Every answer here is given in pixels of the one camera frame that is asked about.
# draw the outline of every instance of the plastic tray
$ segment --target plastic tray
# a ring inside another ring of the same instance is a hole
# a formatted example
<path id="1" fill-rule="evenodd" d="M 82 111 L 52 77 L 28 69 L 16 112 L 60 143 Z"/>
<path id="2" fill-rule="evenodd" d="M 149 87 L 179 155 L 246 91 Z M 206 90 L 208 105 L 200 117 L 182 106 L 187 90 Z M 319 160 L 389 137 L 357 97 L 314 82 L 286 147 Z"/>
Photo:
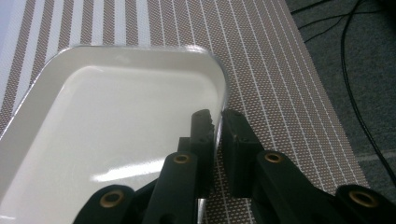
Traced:
<path id="1" fill-rule="evenodd" d="M 219 137 L 227 90 L 198 47 L 59 53 L 1 136 L 0 222 L 72 223 L 102 187 L 140 189 L 190 136 L 192 113 L 209 109 Z"/>

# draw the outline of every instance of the white stripe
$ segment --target white stripe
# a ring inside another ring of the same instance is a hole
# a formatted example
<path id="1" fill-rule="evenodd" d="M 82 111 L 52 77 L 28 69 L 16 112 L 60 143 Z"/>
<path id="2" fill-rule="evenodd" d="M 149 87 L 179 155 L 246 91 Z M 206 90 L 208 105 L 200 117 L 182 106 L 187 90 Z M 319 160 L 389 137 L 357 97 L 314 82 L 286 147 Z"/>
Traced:
<path id="1" fill-rule="evenodd" d="M 149 34 L 149 7 L 147 0 L 136 0 L 137 43 L 140 47 L 151 45 Z"/>
<path id="2" fill-rule="evenodd" d="M 231 62 L 231 67 L 233 68 L 233 75 L 235 76 L 236 87 L 238 88 L 239 96 L 241 97 L 242 107 L 244 108 L 244 113 L 245 113 L 245 116 L 246 116 L 247 121 L 248 121 L 248 112 L 247 112 L 247 108 L 245 106 L 244 96 L 242 95 L 241 87 L 239 86 L 238 76 L 236 75 L 235 65 L 233 64 L 233 55 L 231 54 L 230 46 L 228 44 L 227 35 L 225 34 L 224 26 L 222 24 L 222 20 L 221 20 L 221 16 L 220 16 L 220 12 L 219 12 L 219 7 L 218 7 L 217 1 L 215 1 L 215 7 L 216 7 L 216 11 L 218 12 L 220 27 L 221 27 L 221 31 L 222 31 L 223 36 L 224 36 L 225 46 L 227 47 L 227 52 L 228 52 L 228 55 L 230 56 L 230 62 Z"/>
<path id="3" fill-rule="evenodd" d="M 303 79 L 303 81 L 304 81 L 305 88 L 306 88 L 306 90 L 308 91 L 308 94 L 309 94 L 309 97 L 310 97 L 310 99 L 311 99 L 311 102 L 312 102 L 312 104 L 313 104 L 313 106 L 314 106 L 314 108 L 315 108 L 315 110 L 316 110 L 316 112 L 317 112 L 318 118 L 319 118 L 319 120 L 320 120 L 321 127 L 322 127 L 323 131 L 325 132 L 327 141 L 329 142 L 330 148 L 331 148 L 331 150 L 332 150 L 332 154 L 333 154 L 333 156 L 334 156 L 334 158 L 335 158 L 335 162 L 337 163 L 337 167 L 338 167 L 338 169 L 340 169 L 341 175 L 342 175 L 342 177 L 344 178 L 344 181 L 347 183 L 347 179 L 346 179 L 346 177 L 345 177 L 345 175 L 344 175 L 344 173 L 343 173 L 343 170 L 341 169 L 341 164 L 340 164 L 340 162 L 338 161 L 338 159 L 337 159 L 337 157 L 336 157 L 336 155 L 335 155 L 334 148 L 333 148 L 333 146 L 332 146 L 332 141 L 330 140 L 329 135 L 327 135 L 326 128 L 324 127 L 323 122 L 322 122 L 322 120 L 321 120 L 321 117 L 320 117 L 320 115 L 319 115 L 319 113 L 318 113 L 317 106 L 316 106 L 316 104 L 315 104 L 315 102 L 314 102 L 314 99 L 313 99 L 312 96 L 311 96 L 311 93 L 309 92 L 308 86 L 306 85 L 305 78 L 304 78 L 304 76 L 303 76 L 303 72 L 302 72 L 302 70 L 301 70 L 301 68 L 300 68 L 299 63 L 297 62 L 296 56 L 295 56 L 295 54 L 294 54 L 294 51 L 292 50 L 291 44 L 290 44 L 290 42 L 289 42 L 288 36 L 287 36 L 287 34 L 286 34 L 286 31 L 285 31 L 285 29 L 284 29 L 284 27 L 283 27 L 282 21 L 280 20 L 278 14 L 277 14 L 277 10 L 276 10 L 276 8 L 275 8 L 275 6 L 274 6 L 274 3 L 273 3 L 272 1 L 271 1 L 271 4 L 272 4 L 272 6 L 273 6 L 273 8 L 274 8 L 274 12 L 276 13 L 276 17 L 277 17 L 277 19 L 279 20 L 279 24 L 280 24 L 280 27 L 282 28 L 283 34 L 284 34 L 286 40 L 288 41 L 288 45 L 289 45 L 289 48 L 290 48 L 290 50 L 291 50 L 291 54 L 292 54 L 293 59 L 294 59 L 296 65 L 297 65 L 297 67 L 298 67 L 298 69 L 299 69 L 300 75 L 301 75 L 301 77 L 302 77 L 302 79 Z M 310 121 L 310 123 L 311 123 L 312 130 L 314 131 L 315 137 L 316 137 L 316 139 L 317 139 L 317 141 L 318 141 L 318 144 L 319 144 L 319 147 L 320 147 L 320 152 L 322 153 L 323 159 L 325 160 L 325 163 L 326 163 L 326 165 L 327 165 L 327 168 L 328 168 L 328 170 L 329 170 L 329 172 L 330 172 L 330 174 L 331 174 L 331 176 L 332 176 L 332 180 L 333 180 L 335 186 L 337 187 L 337 183 L 335 182 L 335 179 L 334 179 L 334 177 L 333 177 L 332 170 L 330 169 L 331 166 L 330 166 L 330 164 L 329 164 L 329 163 L 327 162 L 327 160 L 326 160 L 326 156 L 325 156 L 325 154 L 324 154 L 324 152 L 323 152 L 324 149 L 323 149 L 322 145 L 321 145 L 320 142 L 319 142 L 319 138 L 318 138 L 318 135 L 317 135 L 317 131 L 316 131 L 315 127 L 314 127 L 314 124 L 313 124 L 313 122 L 312 122 L 312 120 L 311 120 L 311 117 L 309 116 L 308 110 L 307 110 L 307 108 L 306 108 L 306 106 L 305 106 L 305 102 L 304 102 L 303 96 L 302 96 L 301 93 L 300 93 L 300 87 L 297 85 L 297 82 L 296 82 L 296 80 L 295 80 L 294 74 L 291 74 L 291 77 L 292 77 L 293 80 L 294 80 L 294 84 L 296 85 L 297 91 L 299 92 L 300 98 L 301 98 L 301 100 L 302 100 L 302 102 L 303 102 L 304 109 L 305 109 L 305 113 L 306 113 L 306 115 L 307 115 L 308 118 L 309 118 L 309 121 Z"/>
<path id="4" fill-rule="evenodd" d="M 103 45 L 103 17 L 105 0 L 93 1 L 92 45 Z"/>
<path id="5" fill-rule="evenodd" d="M 266 6 L 265 4 L 264 4 L 264 7 L 265 7 L 265 10 L 266 10 L 267 13 L 268 13 L 268 9 L 267 9 L 267 6 Z M 285 62 L 286 62 L 286 64 L 287 64 L 288 68 L 289 68 L 290 76 L 291 76 L 291 78 L 293 79 L 295 88 L 296 88 L 297 92 L 299 93 L 300 99 L 301 99 L 301 101 L 302 101 L 302 103 L 303 103 L 303 106 L 304 106 L 304 109 L 305 109 L 305 113 L 307 114 L 308 119 L 309 119 L 309 121 L 310 121 L 310 123 L 311 123 L 311 128 L 312 128 L 312 130 L 314 131 L 315 136 L 317 137 L 316 139 L 317 139 L 318 145 L 319 145 L 319 147 L 320 147 L 320 151 L 319 151 L 319 152 L 321 152 L 322 157 L 323 157 L 323 160 L 324 160 L 324 162 L 326 163 L 327 169 L 328 169 L 328 171 L 330 172 L 330 176 L 332 177 L 332 182 L 334 183 L 334 186 L 337 187 L 337 183 L 336 183 L 335 178 L 334 178 L 334 176 L 333 176 L 333 174 L 332 174 L 332 170 L 330 169 L 330 165 L 329 165 L 329 163 L 327 162 L 326 156 L 325 156 L 325 154 L 324 154 L 324 152 L 323 152 L 322 145 L 320 144 L 320 142 L 319 142 L 319 140 L 318 140 L 318 135 L 317 135 L 317 132 L 316 132 L 316 130 L 315 130 L 315 127 L 313 126 L 312 119 L 311 119 L 311 117 L 309 116 L 308 110 L 306 109 L 306 105 L 305 105 L 305 102 L 304 102 L 304 98 L 303 98 L 303 96 L 301 95 L 300 88 L 299 88 L 298 85 L 297 85 L 297 82 L 296 82 L 296 80 L 295 80 L 293 71 L 292 71 L 292 69 L 291 69 L 291 67 L 290 67 L 289 59 L 288 59 L 287 56 L 286 56 L 286 53 L 285 53 L 285 50 L 284 50 L 284 48 L 283 48 L 282 42 L 280 41 L 279 35 L 278 35 L 277 31 L 276 31 L 276 26 L 274 25 L 273 20 L 272 20 L 272 18 L 271 18 L 271 16 L 270 16 L 269 13 L 268 13 L 268 18 L 270 19 L 271 25 L 272 25 L 272 27 L 273 27 L 273 29 L 274 29 L 274 32 L 275 32 L 275 35 L 276 35 L 276 39 L 277 39 L 277 43 L 278 43 L 279 46 L 280 46 L 280 49 L 281 49 L 282 54 L 283 54 L 283 58 L 285 59 Z M 285 80 L 284 80 L 283 77 L 282 77 L 282 80 L 283 80 L 283 83 L 284 83 L 285 88 L 288 90 L 288 85 L 286 84 L 286 82 L 285 82 Z M 300 130 L 301 130 L 302 133 L 303 133 L 304 140 L 305 140 L 305 143 L 306 143 L 306 145 L 307 145 L 308 152 L 309 152 L 309 156 L 311 157 L 311 160 L 312 160 L 312 162 L 314 163 L 314 167 L 315 167 L 315 169 L 316 169 L 316 172 L 318 173 L 319 181 L 321 182 L 321 180 L 320 180 L 320 174 L 319 174 L 319 172 L 318 172 L 318 170 L 317 170 L 317 166 L 315 165 L 315 160 L 314 160 L 314 157 L 313 157 L 311 148 L 309 148 L 309 146 L 308 146 L 307 139 L 306 139 L 305 134 L 304 134 L 304 128 L 303 128 L 303 126 L 301 125 L 300 118 L 299 118 L 299 116 L 298 116 L 298 114 L 297 114 L 297 111 L 296 111 L 296 109 L 295 109 L 295 107 L 294 107 L 294 103 L 293 103 L 292 100 L 291 100 L 291 96 L 290 96 L 290 94 L 289 94 L 289 90 L 288 90 L 288 95 L 289 95 L 290 102 L 291 102 L 291 105 L 292 105 L 293 110 L 294 110 L 294 114 L 295 114 L 295 116 L 296 116 L 296 118 L 297 118 L 297 120 L 298 120 L 298 123 L 299 123 L 299 126 L 300 126 Z"/>
<path id="6" fill-rule="evenodd" d="M 282 7 L 282 6 L 280 6 L 280 9 L 282 10 L 283 15 L 286 17 L 285 11 L 283 10 L 283 7 Z M 309 69 L 308 64 L 306 63 L 305 57 L 304 57 L 304 55 L 303 55 L 303 53 L 302 53 L 302 51 L 301 51 L 301 49 L 300 49 L 299 42 L 297 41 L 297 38 L 295 37 L 293 30 L 291 29 L 289 20 L 286 19 L 286 22 L 287 22 L 287 24 L 288 24 L 288 26 L 289 26 L 289 29 L 290 29 L 291 34 L 293 35 L 294 43 L 296 44 L 297 49 L 298 49 L 299 52 L 300 52 L 301 58 L 303 59 L 303 62 L 304 62 L 304 65 L 305 65 L 306 70 L 308 71 L 309 77 L 310 77 L 312 83 L 314 84 L 314 87 L 315 87 L 315 90 L 316 90 L 316 94 L 317 94 L 317 96 L 318 96 L 318 98 L 319 98 L 319 100 L 320 100 L 320 102 L 321 102 L 321 104 L 322 104 L 322 106 L 323 106 L 323 109 L 324 109 L 324 111 L 325 111 L 325 113 L 326 113 L 326 115 L 327 115 L 327 118 L 329 119 L 330 124 L 332 125 L 332 130 L 333 130 L 333 132 L 334 132 L 334 134 L 335 134 L 335 136 L 336 136 L 336 138 L 337 138 L 337 141 L 338 141 L 338 143 L 339 143 L 339 145 L 340 145 L 341 151 L 343 152 L 343 155 L 344 155 L 344 157 L 345 157 L 345 159 L 346 159 L 346 163 L 347 163 L 347 165 L 349 166 L 349 169 L 350 169 L 350 171 L 351 171 L 351 173 L 352 173 L 352 175 L 353 175 L 353 177 L 354 177 L 356 183 L 359 183 L 358 178 L 355 176 L 355 172 L 353 171 L 353 169 L 352 169 L 352 167 L 351 167 L 351 165 L 350 165 L 350 163 L 349 163 L 349 159 L 347 158 L 347 155 L 346 155 L 346 153 L 345 153 L 345 151 L 344 151 L 343 144 L 341 143 L 340 138 L 339 138 L 339 136 L 338 136 L 338 133 L 337 133 L 337 131 L 335 130 L 335 127 L 334 127 L 334 125 L 333 125 L 333 123 L 332 123 L 332 119 L 330 118 L 330 115 L 329 115 L 329 113 L 328 113 L 328 111 L 327 111 L 327 108 L 326 108 L 325 104 L 323 103 L 323 100 L 322 100 L 322 98 L 321 98 L 320 93 L 318 92 L 318 87 L 317 87 L 317 85 L 316 85 L 314 79 L 312 78 L 313 75 L 311 74 L 311 70 Z"/>
<path id="7" fill-rule="evenodd" d="M 174 11 L 174 20 L 175 20 L 175 27 L 176 27 L 176 35 L 177 35 L 177 43 L 178 43 L 178 46 L 180 47 L 180 37 L 178 36 L 178 27 L 177 27 L 177 18 L 176 18 L 176 12 L 175 12 L 175 3 L 174 3 L 174 1 L 172 0 L 172 9 L 173 9 L 173 11 Z"/>
<path id="8" fill-rule="evenodd" d="M 126 45 L 125 1 L 115 1 L 114 44 Z"/>
<path id="9" fill-rule="evenodd" d="M 219 176 L 219 182 L 220 182 L 220 191 L 221 191 L 221 198 L 223 199 L 224 202 L 224 208 L 225 208 L 225 216 L 227 217 L 227 222 L 230 223 L 230 217 L 228 215 L 228 210 L 227 210 L 227 202 L 225 200 L 225 194 L 224 194 L 224 185 L 222 183 L 222 177 L 221 177 L 221 170 L 220 170 L 220 165 L 219 165 L 219 158 L 216 157 L 216 163 L 218 165 L 216 165 L 216 167 L 218 167 L 218 176 Z"/>
<path id="10" fill-rule="evenodd" d="M 72 25 L 70 29 L 70 40 L 69 40 L 70 46 L 75 46 L 80 43 L 83 8 L 84 8 L 84 1 L 74 1 Z"/>
<path id="11" fill-rule="evenodd" d="M 35 1 L 35 12 L 33 14 L 32 25 L 30 27 L 29 39 L 27 41 L 26 52 L 21 70 L 20 83 L 15 97 L 13 113 L 20 104 L 23 96 L 29 89 L 30 77 L 32 76 L 33 63 L 35 61 L 35 51 L 37 49 L 38 35 L 40 32 L 41 19 L 43 17 L 45 1 Z"/>
<path id="12" fill-rule="evenodd" d="M 47 47 L 46 62 L 58 52 L 59 34 L 61 32 L 64 1 L 54 2 L 52 19 L 49 30 L 49 44 Z"/>
<path id="13" fill-rule="evenodd" d="M 7 33 L 5 34 L 4 45 L 0 51 L 0 106 L 3 104 L 6 94 L 9 72 L 18 43 L 25 5 L 26 1 L 14 1 L 12 9 L 10 9 L 12 10 L 9 18 L 10 23 L 4 31 Z"/>
<path id="14" fill-rule="evenodd" d="M 248 19 L 248 22 L 249 22 L 249 24 L 250 24 L 250 28 L 251 28 L 251 30 L 252 30 L 252 33 L 253 33 L 253 35 L 254 35 L 254 38 L 255 38 L 255 40 L 256 40 L 256 44 L 257 44 L 257 46 L 259 47 L 260 55 L 262 56 L 262 50 L 261 50 L 261 48 L 260 48 L 260 46 L 259 46 L 259 42 L 257 41 L 257 38 L 256 38 L 256 33 L 254 32 L 253 26 L 252 26 L 252 24 L 251 24 L 251 22 L 250 22 L 250 17 L 249 17 L 249 15 L 248 15 L 248 11 L 247 11 L 247 9 L 246 9 L 246 7 L 245 7 L 245 2 L 242 1 L 242 4 L 243 4 L 243 6 L 244 6 L 245 12 L 247 13 L 247 19 Z M 247 54 L 247 51 L 246 51 L 246 48 L 245 48 L 245 43 L 244 43 L 243 38 L 242 38 L 242 36 L 241 36 L 241 33 L 240 33 L 240 30 L 239 30 L 239 26 L 238 26 L 238 25 L 237 25 L 237 28 L 238 28 L 239 36 L 240 36 L 241 41 L 242 41 L 242 45 L 243 45 L 244 50 L 245 50 L 245 54 L 246 54 L 246 56 L 247 56 L 247 62 L 248 62 L 249 68 L 250 68 L 250 73 L 251 73 L 252 78 L 253 78 L 254 86 L 256 87 L 256 91 L 257 91 L 257 93 L 258 93 L 258 95 L 259 95 L 260 104 L 261 104 L 261 106 L 262 106 L 262 113 L 264 114 L 265 122 L 267 123 L 268 131 L 269 131 L 269 133 L 270 133 L 271 141 L 272 141 L 272 144 L 273 144 L 273 147 L 274 147 L 274 148 L 272 148 L 272 150 L 277 150 L 276 141 L 275 141 L 275 138 L 274 138 L 272 129 L 271 129 L 271 125 L 270 125 L 270 122 L 269 122 L 269 119 L 268 119 L 268 115 L 267 115 L 267 113 L 266 113 L 266 109 L 265 109 L 265 105 L 264 105 L 264 100 L 262 99 L 262 95 L 261 95 L 260 90 L 259 90 L 259 87 L 258 87 L 258 85 L 257 85 L 256 78 L 254 77 L 254 73 L 253 73 L 253 70 L 252 70 L 251 65 L 250 65 L 250 60 L 249 60 L 249 58 L 248 58 L 248 54 Z M 265 71 L 266 71 L 266 73 L 267 73 L 268 76 L 269 76 L 268 67 L 267 67 L 267 64 L 266 64 L 266 62 L 265 62 L 265 60 L 264 60 L 263 57 L 262 57 L 262 62 L 263 62 L 263 64 L 264 64 Z"/>
<path id="15" fill-rule="evenodd" d="M 272 21 L 271 17 L 269 16 L 268 8 L 266 7 L 266 5 L 265 5 L 264 3 L 263 3 L 263 5 L 264 5 L 264 7 L 265 7 L 265 11 L 266 11 L 266 14 L 268 15 L 268 18 L 270 19 L 270 22 L 271 22 L 271 24 L 272 24 L 272 27 L 274 28 L 273 21 Z M 254 6 L 255 6 L 255 8 L 256 8 L 256 11 L 257 11 L 258 16 L 260 17 L 260 12 L 259 12 L 259 10 L 258 10 L 258 8 L 257 8 L 256 2 L 254 2 Z M 274 56 L 274 58 L 275 58 L 275 60 L 276 60 L 276 67 L 277 67 L 278 71 L 281 72 L 279 63 L 278 63 L 277 58 L 276 58 L 276 56 L 275 56 L 275 52 L 274 52 L 274 48 L 273 48 L 273 46 L 272 46 L 271 40 L 270 40 L 270 38 L 269 38 L 269 36 L 268 36 L 268 34 L 267 34 L 267 31 L 266 31 L 266 29 L 265 29 L 265 26 L 264 26 L 263 23 L 262 23 L 262 18 L 260 18 L 260 22 L 261 22 L 261 24 L 262 24 L 262 29 L 264 30 L 265 36 L 266 36 L 266 38 L 267 38 L 267 40 L 268 40 L 268 43 L 270 44 L 271 52 L 272 52 L 272 54 L 273 54 L 273 56 Z M 285 87 L 286 87 L 286 83 L 285 83 L 285 79 L 284 79 L 283 75 L 281 75 L 281 78 L 282 78 L 282 81 L 283 81 L 283 83 L 284 83 L 284 85 L 285 85 Z M 273 86 L 273 84 L 272 84 L 272 81 L 270 81 L 270 82 L 271 82 L 271 86 L 272 86 L 272 88 L 273 88 L 274 93 L 276 93 L 276 92 L 275 92 L 275 88 L 274 88 L 274 86 Z M 301 123 L 300 123 L 300 121 L 299 121 L 299 119 L 298 119 L 298 115 L 297 115 L 297 113 L 296 113 L 296 111 L 295 111 L 294 104 L 293 104 L 293 102 L 292 102 L 292 100 L 291 100 L 289 90 L 286 89 L 286 91 L 287 91 L 287 93 L 288 93 L 290 102 L 291 102 L 292 107 L 293 107 L 293 109 L 294 109 L 294 113 L 296 114 L 297 120 L 298 120 L 298 122 L 299 122 L 299 124 L 300 124 L 300 127 L 301 127 Z M 277 100 L 277 97 L 276 97 L 276 101 L 277 101 L 277 103 L 278 103 L 279 109 L 281 110 L 280 104 L 279 104 L 279 102 L 278 102 L 278 100 Z M 284 119 L 283 113 L 282 113 L 282 119 L 284 120 L 285 127 L 286 127 L 286 130 L 287 130 L 289 139 L 290 139 L 290 141 L 291 141 L 291 136 L 290 136 L 289 128 L 288 128 L 288 125 L 287 125 L 287 123 L 286 123 L 286 121 L 285 121 L 285 119 Z M 293 146 L 293 144 L 292 144 L 292 141 L 291 141 L 291 147 L 293 148 L 294 156 L 295 156 L 296 161 L 297 161 L 297 166 L 301 169 L 301 165 L 300 165 L 300 163 L 299 163 L 299 161 L 298 161 L 298 157 L 297 157 L 297 152 L 296 152 L 296 150 L 295 150 L 295 148 L 294 148 L 294 146 Z M 314 160 L 313 155 L 312 155 L 312 153 L 311 153 L 311 150 L 310 150 L 309 148 L 308 148 L 308 152 L 309 152 L 309 156 L 311 157 L 311 161 L 312 161 L 313 164 L 314 164 L 314 169 L 315 169 L 315 171 L 316 171 L 316 173 L 317 173 L 318 181 L 319 181 L 321 187 L 324 189 L 324 185 L 323 185 L 322 180 L 321 180 L 321 177 L 320 177 L 320 175 L 319 175 L 319 173 L 318 173 L 318 167 L 315 165 L 315 160 Z"/>
<path id="16" fill-rule="evenodd" d="M 191 28 L 192 43 L 195 45 L 195 36 L 194 36 L 194 30 L 192 29 L 192 22 L 191 22 L 190 9 L 189 9 L 189 1 L 188 1 L 188 0 L 186 0 L 186 8 L 187 8 L 187 14 L 189 15 L 189 22 L 190 22 L 190 28 Z"/>

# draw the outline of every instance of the black plastic part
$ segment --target black plastic part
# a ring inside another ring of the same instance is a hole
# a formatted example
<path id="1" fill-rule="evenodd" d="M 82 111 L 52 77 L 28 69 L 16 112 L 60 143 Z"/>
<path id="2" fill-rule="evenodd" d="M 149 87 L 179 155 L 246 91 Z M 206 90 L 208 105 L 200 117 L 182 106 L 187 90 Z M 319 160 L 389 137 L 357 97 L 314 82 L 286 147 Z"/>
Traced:
<path id="1" fill-rule="evenodd" d="M 261 205 L 268 200 L 267 204 L 273 206 L 280 223 L 346 223 L 286 155 L 275 151 L 259 153 L 256 175 L 266 198 L 254 200 Z M 257 210 L 253 213 L 255 217 L 263 217 L 257 212 L 260 213 Z"/>
<path id="2" fill-rule="evenodd" d="M 133 198 L 134 191 L 126 186 L 111 185 L 100 189 L 91 196 L 80 210 L 74 223 L 135 223 L 134 218 L 136 217 L 125 216 L 125 214 L 132 212 L 130 203 Z"/>
<path id="3" fill-rule="evenodd" d="M 130 220 L 133 220 L 134 222 L 131 222 L 130 224 L 142 222 L 146 213 L 146 209 L 149 206 L 149 199 L 151 198 L 156 184 L 157 179 L 151 181 L 146 186 L 134 193 L 134 198 L 131 201 L 129 213 L 125 214 L 125 216 L 132 217 Z"/>
<path id="4" fill-rule="evenodd" d="M 198 159 L 190 152 L 176 152 L 166 157 L 143 224 L 197 222 L 197 167 Z"/>
<path id="5" fill-rule="evenodd" d="M 241 113 L 227 109 L 222 116 L 222 154 L 230 192 L 236 198 L 249 198 L 256 156 L 264 148 Z"/>
<path id="6" fill-rule="evenodd" d="M 178 139 L 177 151 L 190 151 L 190 138 L 180 137 Z"/>
<path id="7" fill-rule="evenodd" d="M 214 126 L 208 109 L 200 110 L 191 117 L 190 152 L 198 160 L 198 197 L 208 198 L 214 188 Z"/>
<path id="8" fill-rule="evenodd" d="M 339 187 L 335 194 L 335 205 L 350 223 L 396 222 L 396 206 L 384 196 L 362 186 Z"/>

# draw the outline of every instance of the screw hole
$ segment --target screw hole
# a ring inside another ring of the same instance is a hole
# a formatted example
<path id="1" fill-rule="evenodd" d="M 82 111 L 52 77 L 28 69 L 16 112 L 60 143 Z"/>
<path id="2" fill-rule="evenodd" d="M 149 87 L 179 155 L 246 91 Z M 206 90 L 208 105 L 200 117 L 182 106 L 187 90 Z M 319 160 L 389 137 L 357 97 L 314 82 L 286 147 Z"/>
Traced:
<path id="1" fill-rule="evenodd" d="M 124 193 L 120 189 L 114 189 L 106 193 L 100 199 L 99 204 L 104 208 L 111 208 L 119 205 L 124 198 Z"/>
<path id="2" fill-rule="evenodd" d="M 187 155 L 178 155 L 178 156 L 174 157 L 174 162 L 179 163 L 179 164 L 187 163 L 187 162 L 189 162 L 189 160 L 190 160 L 190 157 Z"/>
<path id="3" fill-rule="evenodd" d="M 273 152 L 265 154 L 265 159 L 273 163 L 278 163 L 283 161 L 282 156 Z"/>
<path id="4" fill-rule="evenodd" d="M 165 214 L 160 218 L 161 224 L 176 224 L 176 216 L 173 214 Z"/>
<path id="5" fill-rule="evenodd" d="M 378 206 L 378 200 L 367 192 L 361 190 L 352 190 L 348 195 L 354 203 L 357 203 L 361 206 L 368 208 L 374 208 Z"/>

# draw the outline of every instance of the woven placemat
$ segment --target woven placemat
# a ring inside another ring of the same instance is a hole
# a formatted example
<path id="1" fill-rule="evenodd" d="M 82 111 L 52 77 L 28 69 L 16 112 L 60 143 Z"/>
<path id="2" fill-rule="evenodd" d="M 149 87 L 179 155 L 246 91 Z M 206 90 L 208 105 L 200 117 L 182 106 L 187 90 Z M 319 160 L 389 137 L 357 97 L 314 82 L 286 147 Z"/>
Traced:
<path id="1" fill-rule="evenodd" d="M 283 0 L 15 1 L 0 55 L 0 133 L 45 62 L 80 44 L 208 49 L 228 71 L 229 107 L 266 149 L 327 192 L 367 186 Z M 220 153 L 215 172 L 204 223 L 254 223 L 249 200 L 228 193 Z"/>

